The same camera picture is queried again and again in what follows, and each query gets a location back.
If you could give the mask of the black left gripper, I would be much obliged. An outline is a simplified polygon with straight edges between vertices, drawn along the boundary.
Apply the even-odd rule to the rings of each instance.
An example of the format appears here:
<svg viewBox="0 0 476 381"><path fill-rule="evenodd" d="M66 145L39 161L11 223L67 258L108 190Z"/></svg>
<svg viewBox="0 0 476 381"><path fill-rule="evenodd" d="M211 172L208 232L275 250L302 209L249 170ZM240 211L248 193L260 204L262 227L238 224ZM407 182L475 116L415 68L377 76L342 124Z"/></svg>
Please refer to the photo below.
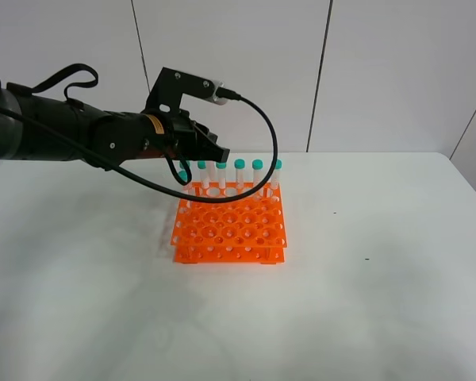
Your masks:
<svg viewBox="0 0 476 381"><path fill-rule="evenodd" d="M163 157L225 163L230 150L217 138L206 126L192 122L186 111L175 116L162 111L89 112L89 149L116 165Z"/></svg>

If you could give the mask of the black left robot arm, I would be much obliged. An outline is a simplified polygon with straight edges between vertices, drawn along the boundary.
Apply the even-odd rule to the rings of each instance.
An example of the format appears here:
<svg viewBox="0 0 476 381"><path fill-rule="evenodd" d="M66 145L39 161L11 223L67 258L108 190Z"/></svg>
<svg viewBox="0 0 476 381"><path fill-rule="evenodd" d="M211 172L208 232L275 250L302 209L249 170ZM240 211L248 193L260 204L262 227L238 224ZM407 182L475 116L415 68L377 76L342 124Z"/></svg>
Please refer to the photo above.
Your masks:
<svg viewBox="0 0 476 381"><path fill-rule="evenodd" d="M190 119L186 111L169 117L162 112L135 114L104 111L88 104L32 96L0 89L0 107L21 115L0 114L0 160L100 163L57 140L59 134L115 165L128 160L169 157L172 160L227 160L229 150L217 135Z"/></svg>

